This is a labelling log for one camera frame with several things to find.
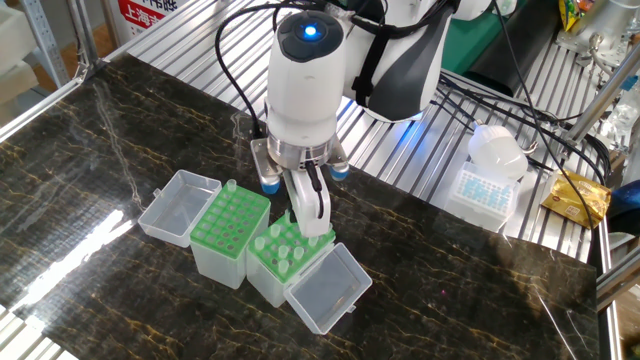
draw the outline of clear plastic lid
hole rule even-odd
[[[179,170],[138,219],[142,230],[157,239],[187,247],[189,234],[222,189],[218,180]]]
[[[284,297],[314,334],[325,335],[371,286],[369,275],[343,244],[305,270]]]

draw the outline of white robot body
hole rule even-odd
[[[269,133],[294,146],[329,142],[336,132],[345,64],[344,44],[327,56],[301,63],[287,58],[274,42],[267,86]]]
[[[455,17],[475,18],[490,1],[462,0]],[[390,0],[386,24],[418,23],[434,3]],[[330,230],[330,197],[319,167],[329,165],[336,180],[343,179],[349,169],[336,136],[342,96],[358,99],[378,118],[402,120],[423,111],[438,83],[453,15],[454,9],[447,7],[414,33],[389,39],[373,76],[364,82],[356,79],[365,77],[363,67],[373,34],[352,26],[347,17],[317,11],[291,15],[280,25],[269,64],[268,137],[253,140],[251,148],[265,192],[275,193],[284,176],[303,236],[320,236]],[[356,85],[363,83],[369,90],[363,92]]]

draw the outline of white plastic box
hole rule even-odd
[[[449,191],[445,211],[491,231],[498,231],[513,215],[520,183],[466,162]]]
[[[245,249],[269,226],[270,209],[267,198],[229,180],[191,232],[198,272],[232,289],[239,288],[246,276]]]
[[[218,180],[179,170],[138,219],[149,236],[189,246],[190,233],[221,190]]]
[[[0,6],[0,75],[16,66],[36,48],[24,13]]]
[[[249,282],[274,307],[288,301],[314,334],[327,334],[345,313],[355,309],[354,303],[372,284],[347,248],[332,241],[288,281],[282,282],[254,254],[251,247],[255,247],[257,239],[247,250]],[[273,240],[276,244],[284,243],[282,237]]]
[[[31,66],[18,61],[6,74],[0,74],[0,106],[37,85],[38,79]]]

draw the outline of white plastic cup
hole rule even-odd
[[[284,246],[281,245],[278,248],[278,256],[280,257],[280,259],[284,259],[287,257],[287,254],[289,254],[289,247],[288,246]]]
[[[303,248],[298,246],[293,250],[293,258],[294,259],[300,260],[300,259],[302,259],[302,255],[304,255],[304,249]]]
[[[236,189],[238,189],[238,183],[234,179],[231,179],[227,181],[227,188],[231,192],[236,192]]]
[[[278,263],[278,272],[280,274],[286,274],[289,270],[289,261],[288,260],[280,260]]]
[[[280,236],[280,225],[272,225],[269,231],[271,232],[271,237],[277,238],[278,236]]]
[[[264,249],[264,238],[262,236],[258,236],[256,238],[256,250]]]
[[[512,180],[524,176],[529,167],[518,142],[504,126],[478,126],[469,140],[469,155],[478,167]]]

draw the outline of marble surface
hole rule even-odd
[[[326,178],[373,285],[330,334],[200,276],[136,219],[179,169],[259,191],[250,128],[131,57],[99,71],[0,144],[0,304],[80,359],[598,358],[593,268],[357,170]]]

